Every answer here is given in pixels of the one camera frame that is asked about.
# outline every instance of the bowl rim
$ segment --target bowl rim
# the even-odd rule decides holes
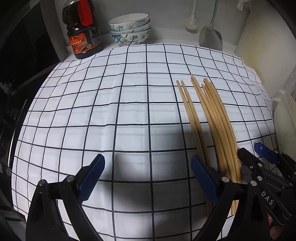
[[[123,31],[112,31],[112,30],[110,30],[110,32],[111,32],[111,33],[124,34],[123,32],[125,32],[125,31],[136,30],[136,29],[138,29],[138,28],[142,28],[142,27],[146,26],[147,24],[150,24],[150,19],[149,19],[149,21],[148,21],[146,24],[144,24],[143,26],[137,27],[137,28],[128,29],[128,30],[123,30]]]
[[[116,23],[110,23],[111,21],[113,21],[113,20],[115,20],[115,19],[117,19],[117,18],[119,18],[119,17],[123,17],[123,16],[127,16],[127,15],[133,15],[133,14],[147,14],[147,16],[146,17],[144,17],[144,18],[140,18],[140,19],[134,19],[134,20],[131,20],[131,21],[127,21],[127,22],[120,22],[120,23],[118,23],[118,22],[116,22]],[[142,19],[145,19],[145,18],[149,18],[150,17],[150,15],[148,14],[148,13],[144,13],[144,12],[137,12],[137,13],[129,13],[129,14],[125,14],[125,15],[121,15],[121,16],[118,16],[118,17],[116,17],[116,18],[114,18],[114,19],[111,19],[109,22],[108,22],[108,24],[109,25],[114,25],[114,24],[123,24],[123,23],[129,23],[129,22],[133,22],[133,21],[139,21],[139,20],[142,20]]]
[[[145,32],[149,32],[151,30],[151,28],[141,31],[141,32],[137,32],[137,33],[127,33],[127,34],[140,34],[140,33],[145,33]]]

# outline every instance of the screw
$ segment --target screw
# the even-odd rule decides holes
[[[72,182],[73,180],[74,180],[74,177],[71,175],[66,177],[67,182]]]
[[[229,178],[228,177],[222,177],[222,181],[227,183],[227,182],[229,182]]]
[[[253,187],[257,186],[257,182],[255,182],[254,180],[250,181],[250,184],[251,184]]]
[[[38,182],[38,185],[39,186],[43,186],[45,184],[45,180],[44,179],[42,179],[42,180],[40,180],[39,182]]]

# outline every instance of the red bottle handle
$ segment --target red bottle handle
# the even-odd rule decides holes
[[[77,10],[82,25],[89,26],[93,24],[91,9],[87,0],[80,0],[77,5]]]

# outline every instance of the blue rubber pad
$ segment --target blue rubber pad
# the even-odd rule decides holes
[[[262,156],[266,161],[268,161],[271,164],[277,164],[277,158],[276,158],[276,153],[261,144],[260,142],[257,142],[254,145],[254,150],[255,152]]]
[[[216,205],[219,201],[217,187],[197,156],[194,156],[191,160],[191,169],[207,199]]]
[[[105,168],[104,156],[101,154],[98,154],[90,166],[91,168],[89,169],[85,178],[77,187],[78,189],[77,200],[78,200],[78,203],[80,204],[82,204],[83,201],[86,201],[89,199],[96,183],[98,182],[100,176],[102,175],[102,172]]]

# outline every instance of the table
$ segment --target table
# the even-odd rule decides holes
[[[58,64],[38,91],[15,150],[15,209],[27,216],[40,179],[61,181],[101,153],[105,170],[82,206],[104,240],[191,240],[206,210],[190,168],[196,148],[176,80],[187,86],[211,165],[218,166],[190,74],[200,84],[206,77],[215,85],[239,148],[254,153],[260,141],[277,149],[270,98],[242,59],[177,44],[105,50]],[[250,173],[242,169],[247,183]],[[58,205],[66,229],[77,238],[63,203]],[[229,216],[222,237],[232,220]]]

